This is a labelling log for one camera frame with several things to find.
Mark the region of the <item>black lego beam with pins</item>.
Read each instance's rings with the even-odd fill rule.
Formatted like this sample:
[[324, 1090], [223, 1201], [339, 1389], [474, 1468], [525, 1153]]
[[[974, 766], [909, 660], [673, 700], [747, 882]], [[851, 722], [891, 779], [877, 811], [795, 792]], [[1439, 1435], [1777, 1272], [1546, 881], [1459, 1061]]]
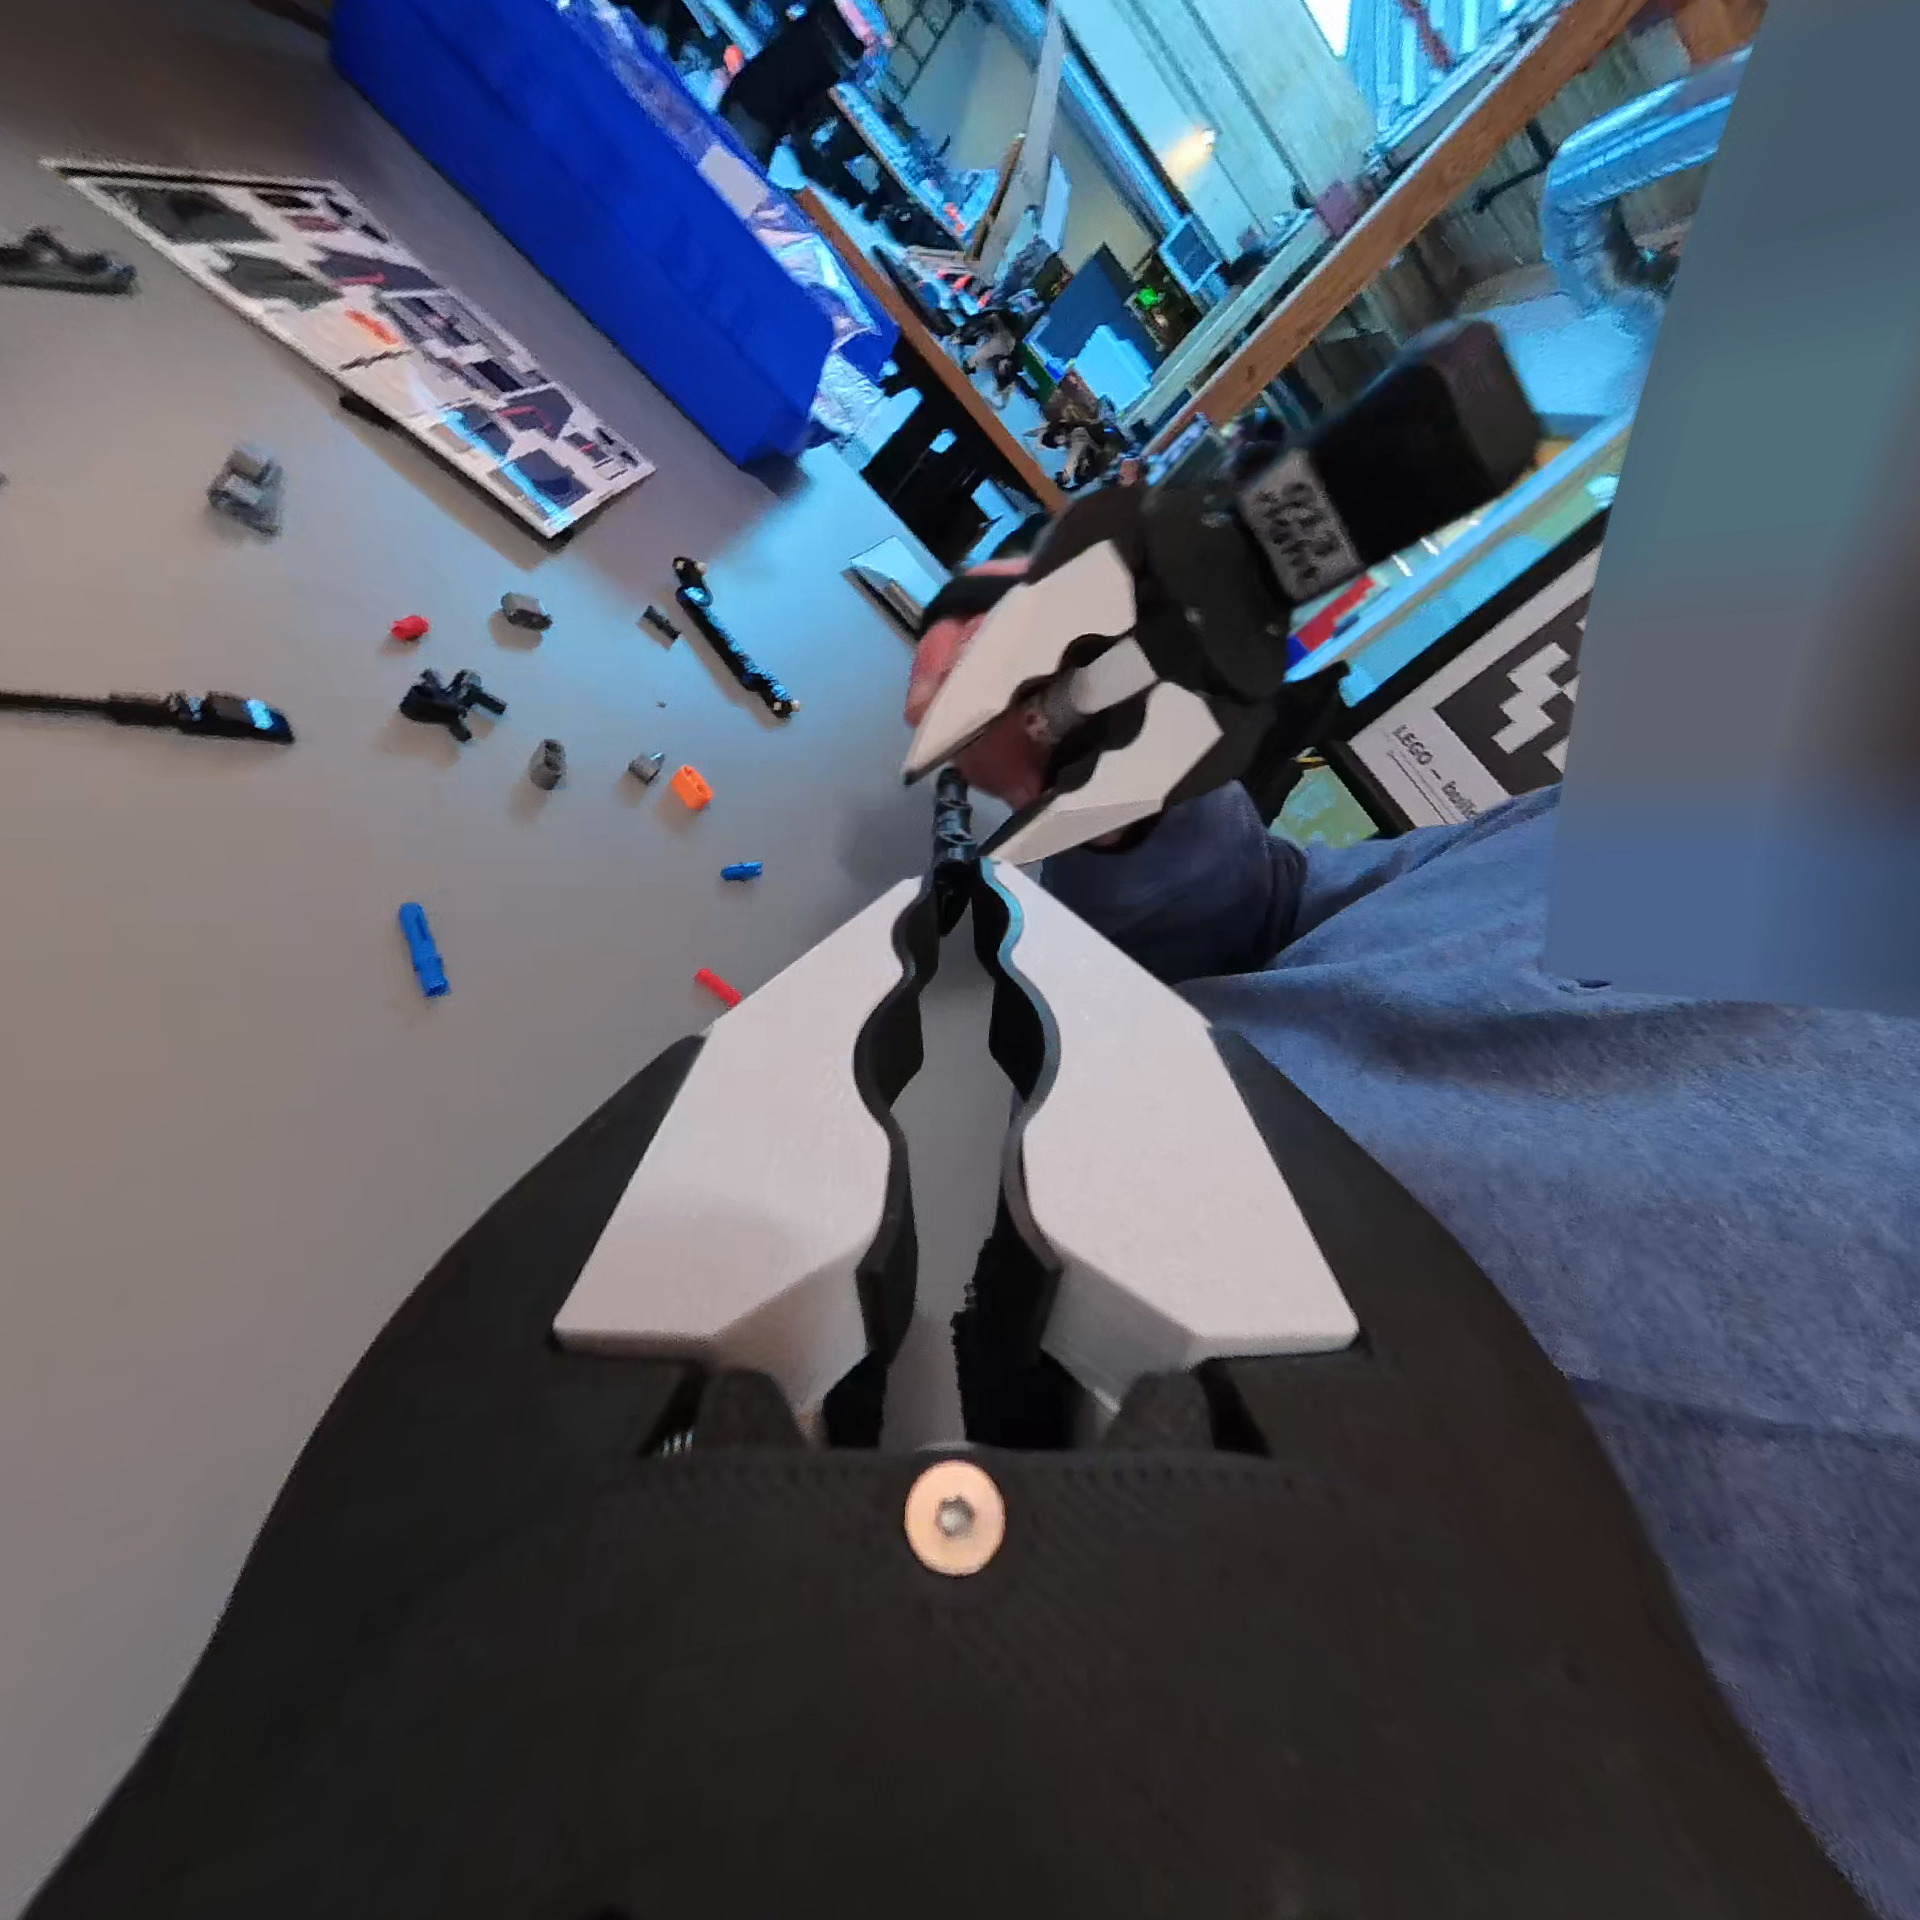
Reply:
[[731, 682], [754, 698], [754, 702], [777, 722], [798, 716], [799, 705], [793, 692], [756, 660], [754, 653], [734, 636], [731, 626], [718, 616], [713, 590], [701, 563], [687, 555], [675, 557], [675, 598], [691, 626], [708, 642], [719, 666]]

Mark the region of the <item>sticker sheet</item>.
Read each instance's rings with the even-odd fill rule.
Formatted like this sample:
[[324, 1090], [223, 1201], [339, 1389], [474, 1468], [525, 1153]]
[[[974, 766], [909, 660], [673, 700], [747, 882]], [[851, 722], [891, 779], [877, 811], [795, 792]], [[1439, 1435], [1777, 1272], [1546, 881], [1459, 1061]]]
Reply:
[[348, 186], [125, 160], [43, 168], [546, 545], [657, 465]]

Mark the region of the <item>person's blue sweater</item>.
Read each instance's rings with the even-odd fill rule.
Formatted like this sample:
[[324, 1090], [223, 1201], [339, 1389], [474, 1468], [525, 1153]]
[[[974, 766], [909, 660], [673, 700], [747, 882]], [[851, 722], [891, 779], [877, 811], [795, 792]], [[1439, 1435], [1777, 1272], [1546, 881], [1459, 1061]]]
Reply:
[[[1546, 968], [1555, 793], [1308, 854], [1209, 1021], [1359, 1321], [1214, 1360], [1439, 1914], [1915, 1916], [1915, 1019]], [[1308, 1601], [1309, 1572], [1388, 1595]]]

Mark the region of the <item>long dark grey lego panel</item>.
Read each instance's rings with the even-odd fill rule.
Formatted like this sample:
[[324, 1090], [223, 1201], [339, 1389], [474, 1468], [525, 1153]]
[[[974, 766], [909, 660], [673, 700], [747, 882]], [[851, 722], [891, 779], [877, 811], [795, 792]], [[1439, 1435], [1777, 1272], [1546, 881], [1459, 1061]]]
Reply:
[[75, 297], [130, 297], [138, 268], [119, 256], [69, 248], [51, 228], [29, 228], [3, 242], [3, 286]]
[[284, 494], [286, 468], [282, 460], [265, 449], [235, 444], [207, 481], [205, 502], [211, 512], [254, 534], [276, 539], [284, 524]]

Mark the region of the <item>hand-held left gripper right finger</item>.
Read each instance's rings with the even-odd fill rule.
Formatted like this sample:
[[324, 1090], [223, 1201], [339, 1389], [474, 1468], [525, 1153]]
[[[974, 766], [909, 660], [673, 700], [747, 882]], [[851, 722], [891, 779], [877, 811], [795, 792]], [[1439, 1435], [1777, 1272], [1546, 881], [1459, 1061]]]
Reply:
[[1011, 1114], [967, 1437], [1065, 1450], [1150, 1377], [1348, 1352], [1358, 1314], [1209, 1021], [1004, 862], [972, 926]]

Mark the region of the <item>black blade piece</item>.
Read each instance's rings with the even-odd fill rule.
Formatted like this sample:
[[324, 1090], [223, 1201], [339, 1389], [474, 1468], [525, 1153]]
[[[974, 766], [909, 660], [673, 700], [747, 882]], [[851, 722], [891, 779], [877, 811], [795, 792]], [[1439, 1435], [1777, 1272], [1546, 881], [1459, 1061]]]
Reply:
[[204, 739], [235, 739], [291, 747], [297, 734], [286, 714], [246, 696], [211, 692], [109, 692], [102, 698], [41, 690], [3, 690], [4, 714], [86, 718], [119, 730], [166, 731]]

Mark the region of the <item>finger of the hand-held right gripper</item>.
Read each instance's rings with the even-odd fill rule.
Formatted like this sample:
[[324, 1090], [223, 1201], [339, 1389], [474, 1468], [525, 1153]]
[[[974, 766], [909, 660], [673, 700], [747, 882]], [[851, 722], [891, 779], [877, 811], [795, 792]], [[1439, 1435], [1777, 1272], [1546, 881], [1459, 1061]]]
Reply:
[[1134, 737], [1070, 762], [1034, 806], [991, 834], [991, 858], [1031, 867], [1155, 821], [1220, 741], [1202, 698], [1147, 690]]
[[1129, 569], [1109, 545], [1092, 548], [1039, 584], [1006, 569], [981, 569], [950, 581], [929, 606], [929, 624], [945, 617], [982, 616], [972, 645], [950, 672], [924, 725], [914, 731], [901, 779], [916, 785], [947, 768], [991, 722], [1012, 714], [1047, 749], [1047, 785], [1070, 762], [1092, 755], [1092, 734], [1081, 753], [1055, 758], [1055, 744], [1028, 726], [1028, 700], [1068, 678], [1068, 653], [1114, 646], [1129, 651], [1135, 594]]

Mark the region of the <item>sign with black marker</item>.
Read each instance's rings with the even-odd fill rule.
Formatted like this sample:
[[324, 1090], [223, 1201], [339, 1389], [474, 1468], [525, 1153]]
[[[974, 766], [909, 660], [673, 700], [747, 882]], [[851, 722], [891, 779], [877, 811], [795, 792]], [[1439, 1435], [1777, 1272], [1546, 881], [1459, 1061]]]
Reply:
[[1558, 785], [1602, 525], [1564, 539], [1358, 705], [1329, 764], [1380, 833], [1466, 825]]

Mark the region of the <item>blue plastic bin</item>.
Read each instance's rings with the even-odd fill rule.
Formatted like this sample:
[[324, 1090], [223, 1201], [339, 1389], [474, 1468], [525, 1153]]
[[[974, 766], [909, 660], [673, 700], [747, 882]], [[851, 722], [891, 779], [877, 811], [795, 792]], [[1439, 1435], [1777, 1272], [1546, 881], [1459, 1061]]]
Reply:
[[766, 171], [614, 5], [337, 3], [340, 75], [734, 465], [817, 438]]

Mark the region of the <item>pile of clear plastic bags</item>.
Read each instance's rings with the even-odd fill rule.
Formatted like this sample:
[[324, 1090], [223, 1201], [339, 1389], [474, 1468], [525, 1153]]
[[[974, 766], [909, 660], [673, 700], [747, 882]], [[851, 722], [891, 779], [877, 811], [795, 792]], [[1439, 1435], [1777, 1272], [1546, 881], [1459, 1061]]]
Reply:
[[766, 195], [749, 216], [764, 251], [827, 320], [829, 342], [809, 422], [817, 438], [865, 441], [885, 401], [885, 370], [897, 358], [898, 324], [849, 258], [798, 200], [805, 181], [766, 173]]

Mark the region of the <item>small black lego connector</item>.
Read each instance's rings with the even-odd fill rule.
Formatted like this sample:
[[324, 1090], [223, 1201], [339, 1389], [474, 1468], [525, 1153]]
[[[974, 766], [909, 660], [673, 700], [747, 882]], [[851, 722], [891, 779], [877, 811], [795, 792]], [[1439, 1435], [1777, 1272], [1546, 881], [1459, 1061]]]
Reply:
[[969, 912], [977, 877], [977, 830], [969, 782], [942, 768], [933, 796], [931, 884], [942, 934]]

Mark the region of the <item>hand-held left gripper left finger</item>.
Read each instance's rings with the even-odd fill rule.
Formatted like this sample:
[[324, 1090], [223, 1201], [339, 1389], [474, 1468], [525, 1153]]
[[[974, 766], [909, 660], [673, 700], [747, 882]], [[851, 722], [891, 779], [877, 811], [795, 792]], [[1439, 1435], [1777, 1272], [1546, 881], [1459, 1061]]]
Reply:
[[561, 1307], [570, 1354], [767, 1377], [807, 1435], [877, 1424], [916, 1304], [897, 1121], [939, 968], [933, 881], [901, 881], [723, 1013]]

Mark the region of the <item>silver flat panel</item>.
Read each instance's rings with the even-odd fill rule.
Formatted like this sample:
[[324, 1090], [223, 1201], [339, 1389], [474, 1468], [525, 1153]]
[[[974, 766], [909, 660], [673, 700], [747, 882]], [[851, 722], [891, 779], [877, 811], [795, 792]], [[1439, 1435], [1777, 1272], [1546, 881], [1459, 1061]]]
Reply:
[[909, 640], [922, 636], [929, 604], [950, 579], [948, 566], [901, 534], [858, 552], [843, 573]]

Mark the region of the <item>black lego cross connector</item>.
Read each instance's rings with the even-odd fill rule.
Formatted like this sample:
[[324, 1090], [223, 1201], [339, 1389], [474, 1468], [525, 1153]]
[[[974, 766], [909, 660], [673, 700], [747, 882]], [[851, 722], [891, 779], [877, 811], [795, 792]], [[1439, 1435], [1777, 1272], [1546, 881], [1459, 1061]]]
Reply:
[[423, 669], [399, 696], [397, 716], [420, 730], [443, 731], [453, 744], [474, 744], [474, 721], [481, 714], [484, 725], [505, 718], [507, 705], [498, 700], [470, 669], [443, 677]]

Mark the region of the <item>person's right hand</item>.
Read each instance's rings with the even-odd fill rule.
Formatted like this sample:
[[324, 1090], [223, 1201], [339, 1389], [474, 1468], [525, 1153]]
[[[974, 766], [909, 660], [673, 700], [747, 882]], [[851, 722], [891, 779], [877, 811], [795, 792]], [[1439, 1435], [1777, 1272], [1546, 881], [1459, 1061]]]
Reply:
[[[982, 616], [948, 616], [918, 638], [903, 698], [903, 721], [909, 730], [922, 730], [925, 712], [967, 653], [981, 619]], [[1006, 712], [945, 764], [989, 800], [1026, 810], [1042, 797], [1049, 753], [1025, 731], [1021, 718]]]

